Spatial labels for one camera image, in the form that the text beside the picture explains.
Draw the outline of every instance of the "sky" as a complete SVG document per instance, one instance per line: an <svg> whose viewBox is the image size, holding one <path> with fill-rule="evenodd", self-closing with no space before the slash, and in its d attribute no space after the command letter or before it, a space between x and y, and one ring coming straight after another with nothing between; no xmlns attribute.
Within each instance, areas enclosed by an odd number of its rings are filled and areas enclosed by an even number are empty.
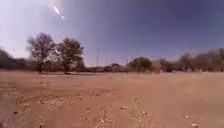
<svg viewBox="0 0 224 128"><path fill-rule="evenodd" d="M223 0L0 0L0 47L28 57L40 32L84 47L87 66L134 57L175 60L224 47Z"/></svg>

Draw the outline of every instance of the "tree trunk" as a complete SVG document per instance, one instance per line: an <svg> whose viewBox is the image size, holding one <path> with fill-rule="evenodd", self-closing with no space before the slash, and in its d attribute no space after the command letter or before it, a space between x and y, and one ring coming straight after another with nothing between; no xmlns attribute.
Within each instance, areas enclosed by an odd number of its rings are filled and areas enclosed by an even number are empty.
<svg viewBox="0 0 224 128"><path fill-rule="evenodd" d="M64 65L64 70L65 70L64 74L69 74L68 73L68 70L69 70L69 66L68 65Z"/></svg>
<svg viewBox="0 0 224 128"><path fill-rule="evenodd" d="M39 64L39 66L38 66L38 71L39 71L39 74L41 74L41 73L42 73L42 66L43 66L43 64Z"/></svg>

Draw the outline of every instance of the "bare tree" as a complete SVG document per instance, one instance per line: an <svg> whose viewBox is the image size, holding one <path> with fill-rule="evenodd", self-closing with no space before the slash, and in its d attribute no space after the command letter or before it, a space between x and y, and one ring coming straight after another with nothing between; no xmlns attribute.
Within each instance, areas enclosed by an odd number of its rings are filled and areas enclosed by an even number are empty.
<svg viewBox="0 0 224 128"><path fill-rule="evenodd" d="M57 47L57 54L59 61L64 67L65 74L71 66L76 66L82 60L81 55L83 54L83 47L80 43L74 39L65 38Z"/></svg>
<svg viewBox="0 0 224 128"><path fill-rule="evenodd" d="M36 37L29 38L28 43L28 50L30 51L31 57L36 61L39 73L42 73L44 63L56 46L52 36L40 33Z"/></svg>

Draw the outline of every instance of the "sandy ground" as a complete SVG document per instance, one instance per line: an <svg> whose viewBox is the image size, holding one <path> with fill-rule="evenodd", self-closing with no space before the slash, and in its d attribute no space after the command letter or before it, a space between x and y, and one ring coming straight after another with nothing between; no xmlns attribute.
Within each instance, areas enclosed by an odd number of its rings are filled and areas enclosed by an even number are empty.
<svg viewBox="0 0 224 128"><path fill-rule="evenodd" d="M0 72L0 128L223 128L224 74Z"/></svg>

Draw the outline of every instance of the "distant tree line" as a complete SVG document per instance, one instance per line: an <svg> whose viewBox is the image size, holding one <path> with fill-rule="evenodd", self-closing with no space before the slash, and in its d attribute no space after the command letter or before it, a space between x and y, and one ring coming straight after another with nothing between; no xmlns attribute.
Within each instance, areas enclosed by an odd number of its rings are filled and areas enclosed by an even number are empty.
<svg viewBox="0 0 224 128"><path fill-rule="evenodd" d="M224 48L192 56L182 55L176 61L150 60L137 57L126 65L112 63L108 66L86 67L82 58L83 47L71 38L55 43L51 35L40 33L28 39L29 59L13 58L0 48L0 69L55 72L222 72L224 71Z"/></svg>

